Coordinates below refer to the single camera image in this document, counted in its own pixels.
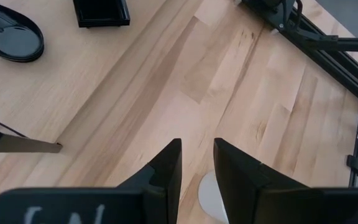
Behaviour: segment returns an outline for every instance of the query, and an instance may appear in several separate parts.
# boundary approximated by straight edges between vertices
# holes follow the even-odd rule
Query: wooden table
[[[350,35],[314,0],[303,2],[327,34]],[[134,17],[136,4],[129,1]],[[0,192],[115,186],[182,138],[178,222],[213,223],[197,191],[213,169],[215,137],[306,185],[348,185],[345,158],[358,120],[353,94],[231,0],[153,7],[153,18],[58,138],[61,153],[0,154]]]

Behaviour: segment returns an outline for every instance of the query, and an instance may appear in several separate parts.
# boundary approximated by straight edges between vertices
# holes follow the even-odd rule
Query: wood grain
[[[72,1],[0,0],[42,30],[45,52],[32,63],[0,58],[0,122],[55,142],[165,0],[128,0],[129,27],[78,28]]]
[[[304,2],[325,32],[344,29]],[[181,138],[178,222],[215,223],[197,198],[213,138],[304,184],[347,186],[357,120],[358,99],[245,7],[166,0],[58,138],[61,153],[0,160],[0,192],[115,186]]]

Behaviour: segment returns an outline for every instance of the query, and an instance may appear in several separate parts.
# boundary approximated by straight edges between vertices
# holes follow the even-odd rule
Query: white circular object
[[[221,222],[229,223],[214,171],[207,173],[201,180],[198,187],[198,200],[201,208],[208,215]]]

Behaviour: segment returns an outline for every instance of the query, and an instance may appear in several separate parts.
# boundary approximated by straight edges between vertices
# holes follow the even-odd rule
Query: black plastic base
[[[79,27],[128,26],[125,0],[74,0]]]

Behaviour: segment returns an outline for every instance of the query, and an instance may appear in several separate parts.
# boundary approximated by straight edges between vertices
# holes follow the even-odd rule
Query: black bracket
[[[358,175],[358,158],[352,155],[347,155],[346,165]]]
[[[358,52],[358,38],[343,38],[337,35],[319,35],[305,30],[289,30],[293,35],[315,50]]]

